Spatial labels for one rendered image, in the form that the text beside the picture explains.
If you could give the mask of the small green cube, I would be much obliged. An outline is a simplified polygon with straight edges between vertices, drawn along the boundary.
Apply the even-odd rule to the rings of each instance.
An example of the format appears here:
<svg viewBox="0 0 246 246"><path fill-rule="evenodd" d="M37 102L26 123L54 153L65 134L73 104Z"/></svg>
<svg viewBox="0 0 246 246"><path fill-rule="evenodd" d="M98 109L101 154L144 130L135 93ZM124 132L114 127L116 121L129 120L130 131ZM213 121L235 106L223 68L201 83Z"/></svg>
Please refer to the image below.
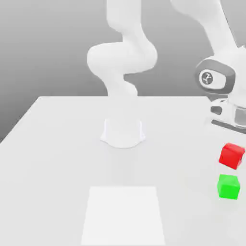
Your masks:
<svg viewBox="0 0 246 246"><path fill-rule="evenodd" d="M220 174L217 183L219 197L237 200L240 188L241 186L237 176Z"/></svg>

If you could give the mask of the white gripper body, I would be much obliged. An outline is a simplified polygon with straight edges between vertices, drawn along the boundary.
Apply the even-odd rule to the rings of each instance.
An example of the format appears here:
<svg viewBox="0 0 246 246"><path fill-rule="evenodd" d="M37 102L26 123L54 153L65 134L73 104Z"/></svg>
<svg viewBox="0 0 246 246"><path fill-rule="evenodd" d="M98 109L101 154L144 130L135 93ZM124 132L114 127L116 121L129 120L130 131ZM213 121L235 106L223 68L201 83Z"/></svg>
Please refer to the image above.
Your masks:
<svg viewBox="0 0 246 246"><path fill-rule="evenodd" d="M213 117L207 117L207 131L220 138L246 139L246 129L220 122Z"/></svg>

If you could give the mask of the small red cube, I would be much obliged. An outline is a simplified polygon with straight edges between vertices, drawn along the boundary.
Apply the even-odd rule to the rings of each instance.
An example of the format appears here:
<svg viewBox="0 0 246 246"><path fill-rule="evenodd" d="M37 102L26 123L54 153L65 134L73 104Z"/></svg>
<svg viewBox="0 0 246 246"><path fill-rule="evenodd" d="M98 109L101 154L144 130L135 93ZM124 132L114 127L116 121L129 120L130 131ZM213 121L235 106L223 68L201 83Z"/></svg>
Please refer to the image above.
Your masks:
<svg viewBox="0 0 246 246"><path fill-rule="evenodd" d="M237 170L237 168L242 162L242 158L245 152L245 148L232 143L227 143L223 146L221 150L219 163L227 167L230 167L234 170Z"/></svg>

